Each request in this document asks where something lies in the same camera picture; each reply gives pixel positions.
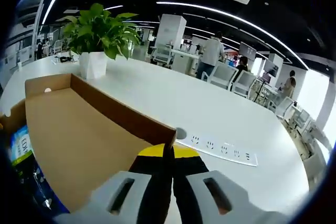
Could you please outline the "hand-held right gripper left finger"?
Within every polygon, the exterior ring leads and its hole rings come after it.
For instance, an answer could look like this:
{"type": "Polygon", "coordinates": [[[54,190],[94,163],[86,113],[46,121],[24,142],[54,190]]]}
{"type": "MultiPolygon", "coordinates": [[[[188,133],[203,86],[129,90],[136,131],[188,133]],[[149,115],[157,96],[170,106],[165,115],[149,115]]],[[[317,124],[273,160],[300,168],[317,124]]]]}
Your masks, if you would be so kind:
{"type": "Polygon", "coordinates": [[[143,149],[128,171],[95,189],[87,203],[55,223],[165,223],[172,192],[173,147],[143,149]]]}

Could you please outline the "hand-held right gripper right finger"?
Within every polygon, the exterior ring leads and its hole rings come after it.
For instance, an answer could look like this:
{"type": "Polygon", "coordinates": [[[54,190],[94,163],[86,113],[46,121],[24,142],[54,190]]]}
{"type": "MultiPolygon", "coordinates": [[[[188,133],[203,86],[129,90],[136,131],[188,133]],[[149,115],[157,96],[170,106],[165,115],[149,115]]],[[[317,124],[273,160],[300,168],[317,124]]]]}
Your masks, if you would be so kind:
{"type": "Polygon", "coordinates": [[[248,192],[217,170],[209,170],[197,151],[174,146],[173,192],[182,223],[287,223],[277,211],[264,211],[248,192]]]}

